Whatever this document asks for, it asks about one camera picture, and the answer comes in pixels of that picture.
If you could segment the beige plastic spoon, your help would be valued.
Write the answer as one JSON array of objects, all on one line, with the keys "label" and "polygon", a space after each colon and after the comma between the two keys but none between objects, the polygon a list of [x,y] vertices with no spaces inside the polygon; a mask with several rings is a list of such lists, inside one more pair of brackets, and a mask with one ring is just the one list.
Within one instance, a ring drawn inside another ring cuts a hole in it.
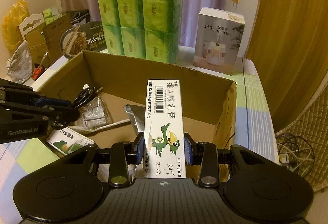
[{"label": "beige plastic spoon", "polygon": [[80,126],[68,126],[68,128],[70,128],[71,130],[78,132],[82,135],[87,135],[87,134],[93,134],[93,133],[97,133],[97,132],[101,132],[101,131],[105,131],[105,130],[111,130],[113,128],[118,128],[124,125],[130,125],[131,122],[129,119],[125,119],[125,120],[121,120],[118,122],[114,122],[112,124],[108,124],[102,127],[98,127],[92,130],[88,130],[86,128],[80,127]]}]

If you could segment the green white medicine box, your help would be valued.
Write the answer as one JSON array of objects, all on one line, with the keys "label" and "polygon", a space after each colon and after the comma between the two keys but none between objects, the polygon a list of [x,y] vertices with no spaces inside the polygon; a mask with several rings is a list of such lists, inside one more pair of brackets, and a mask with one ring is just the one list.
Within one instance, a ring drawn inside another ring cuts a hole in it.
[{"label": "green white medicine box", "polygon": [[64,155],[68,155],[86,145],[95,143],[92,139],[89,139],[70,128],[53,130],[49,137],[47,137],[46,141]]}]

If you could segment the wire rack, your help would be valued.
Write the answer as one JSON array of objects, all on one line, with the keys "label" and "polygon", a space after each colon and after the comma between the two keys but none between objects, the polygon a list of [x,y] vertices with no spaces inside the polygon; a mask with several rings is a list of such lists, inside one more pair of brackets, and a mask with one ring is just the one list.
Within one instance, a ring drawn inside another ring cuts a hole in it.
[{"label": "wire rack", "polygon": [[107,110],[106,103],[97,96],[87,105],[79,109],[80,117],[73,126],[92,132],[97,128],[113,123],[111,114]]}]

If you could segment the long white ointment box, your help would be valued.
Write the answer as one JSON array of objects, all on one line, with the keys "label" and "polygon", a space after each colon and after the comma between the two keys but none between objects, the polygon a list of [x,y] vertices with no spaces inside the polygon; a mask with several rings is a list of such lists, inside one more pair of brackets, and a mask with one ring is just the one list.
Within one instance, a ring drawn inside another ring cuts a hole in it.
[{"label": "long white ointment box", "polygon": [[144,139],[144,177],[148,179],[186,177],[179,80],[148,81]]}]

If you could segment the silver foil pouch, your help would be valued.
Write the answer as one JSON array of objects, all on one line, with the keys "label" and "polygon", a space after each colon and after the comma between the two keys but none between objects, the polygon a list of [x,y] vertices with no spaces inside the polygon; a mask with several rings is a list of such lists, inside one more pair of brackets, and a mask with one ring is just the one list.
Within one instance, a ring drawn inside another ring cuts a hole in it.
[{"label": "silver foil pouch", "polygon": [[142,142],[144,142],[145,107],[127,104],[124,106],[124,110],[130,119],[131,125],[136,135],[141,135]]}]

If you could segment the white plastic bag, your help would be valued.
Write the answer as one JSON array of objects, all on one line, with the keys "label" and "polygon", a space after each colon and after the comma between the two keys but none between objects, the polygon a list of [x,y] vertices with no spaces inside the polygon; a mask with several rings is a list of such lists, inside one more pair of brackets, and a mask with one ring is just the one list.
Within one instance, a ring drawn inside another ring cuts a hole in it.
[{"label": "white plastic bag", "polygon": [[32,76],[34,64],[26,40],[14,52],[6,67],[7,75],[13,82],[22,84]]}]

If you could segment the checkered tablecloth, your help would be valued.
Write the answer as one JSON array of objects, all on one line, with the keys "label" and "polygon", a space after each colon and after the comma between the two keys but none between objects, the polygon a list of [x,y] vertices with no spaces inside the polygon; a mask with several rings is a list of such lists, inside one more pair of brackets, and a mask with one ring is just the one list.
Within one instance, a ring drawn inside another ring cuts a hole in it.
[{"label": "checkered tablecloth", "polygon": [[[239,57],[233,75],[202,69],[203,73],[233,80],[237,84],[235,143],[278,162],[275,133],[261,81],[251,60]],[[12,191],[19,179],[58,156],[39,139],[1,145],[1,223],[19,223]]]}]

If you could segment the large cardboard box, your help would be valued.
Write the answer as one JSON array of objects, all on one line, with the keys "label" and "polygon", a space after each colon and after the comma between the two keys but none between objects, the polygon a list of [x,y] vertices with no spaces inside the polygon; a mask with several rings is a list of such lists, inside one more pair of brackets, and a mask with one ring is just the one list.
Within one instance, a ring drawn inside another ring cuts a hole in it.
[{"label": "large cardboard box", "polygon": [[179,80],[184,131],[195,141],[230,148],[235,136],[236,83],[226,78],[177,65],[84,51],[64,65],[54,63],[33,88],[48,97],[73,101],[84,85],[94,86],[116,122],[127,117],[126,104],[146,103],[150,79]]}]

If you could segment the brown cardboard boxes stack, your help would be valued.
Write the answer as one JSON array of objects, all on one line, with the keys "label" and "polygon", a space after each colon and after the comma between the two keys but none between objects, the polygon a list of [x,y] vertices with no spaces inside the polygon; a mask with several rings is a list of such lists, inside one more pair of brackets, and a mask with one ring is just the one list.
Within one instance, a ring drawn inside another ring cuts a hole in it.
[{"label": "brown cardboard boxes stack", "polygon": [[42,28],[42,33],[36,29],[25,35],[28,42],[28,50],[31,54],[32,63],[40,64],[42,58],[47,53],[43,61],[44,67],[50,67],[61,56],[60,40],[64,32],[72,27],[69,14],[65,14]]}]

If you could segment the white cutout cardboard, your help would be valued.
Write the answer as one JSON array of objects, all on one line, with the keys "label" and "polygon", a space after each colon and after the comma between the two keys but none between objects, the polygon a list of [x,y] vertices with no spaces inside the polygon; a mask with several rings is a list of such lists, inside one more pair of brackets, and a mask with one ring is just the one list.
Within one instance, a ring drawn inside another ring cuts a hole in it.
[{"label": "white cutout cardboard", "polygon": [[25,40],[26,35],[34,30],[42,31],[45,26],[45,20],[42,13],[32,14],[24,19],[21,24],[18,25],[22,38]]}]

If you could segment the oval instant noodle bowl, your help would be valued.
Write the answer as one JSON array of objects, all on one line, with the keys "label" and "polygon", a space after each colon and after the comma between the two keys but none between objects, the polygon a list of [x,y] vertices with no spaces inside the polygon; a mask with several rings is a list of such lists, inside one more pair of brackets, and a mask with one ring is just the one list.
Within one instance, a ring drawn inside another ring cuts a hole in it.
[{"label": "oval instant noodle bowl", "polygon": [[107,48],[100,21],[77,25],[63,33],[60,40],[63,56],[71,59],[84,50],[102,51]]}]

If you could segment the black shopping bag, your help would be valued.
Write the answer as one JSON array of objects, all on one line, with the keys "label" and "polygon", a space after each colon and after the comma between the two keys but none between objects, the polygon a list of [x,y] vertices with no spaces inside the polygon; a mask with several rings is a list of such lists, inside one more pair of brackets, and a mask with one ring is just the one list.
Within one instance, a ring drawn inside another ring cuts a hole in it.
[{"label": "black shopping bag", "polygon": [[85,10],[76,10],[76,11],[66,11],[66,14],[69,14],[71,24],[82,25],[90,22],[90,12],[88,9]]}]

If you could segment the white humidifier box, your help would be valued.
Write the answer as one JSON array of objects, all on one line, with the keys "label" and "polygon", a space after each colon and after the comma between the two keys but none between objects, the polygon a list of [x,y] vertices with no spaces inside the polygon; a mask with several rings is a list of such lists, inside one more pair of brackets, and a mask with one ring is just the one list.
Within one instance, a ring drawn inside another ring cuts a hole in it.
[{"label": "white humidifier box", "polygon": [[245,28],[244,17],[204,7],[200,10],[194,66],[231,75]]}]

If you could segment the green tissue pack bundle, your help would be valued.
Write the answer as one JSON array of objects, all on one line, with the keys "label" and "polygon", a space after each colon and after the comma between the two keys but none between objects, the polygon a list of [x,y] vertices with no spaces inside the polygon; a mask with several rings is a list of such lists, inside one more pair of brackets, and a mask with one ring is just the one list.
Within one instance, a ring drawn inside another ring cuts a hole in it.
[{"label": "green tissue pack bundle", "polygon": [[98,0],[109,54],[174,64],[183,0]]}]

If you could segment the wooden door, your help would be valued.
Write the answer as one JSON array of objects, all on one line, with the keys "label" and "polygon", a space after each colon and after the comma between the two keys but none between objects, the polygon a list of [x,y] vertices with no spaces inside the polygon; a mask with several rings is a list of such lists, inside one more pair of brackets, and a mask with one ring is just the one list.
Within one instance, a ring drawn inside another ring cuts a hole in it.
[{"label": "wooden door", "polygon": [[247,58],[257,69],[273,128],[291,124],[327,73],[327,0],[260,0]]}]

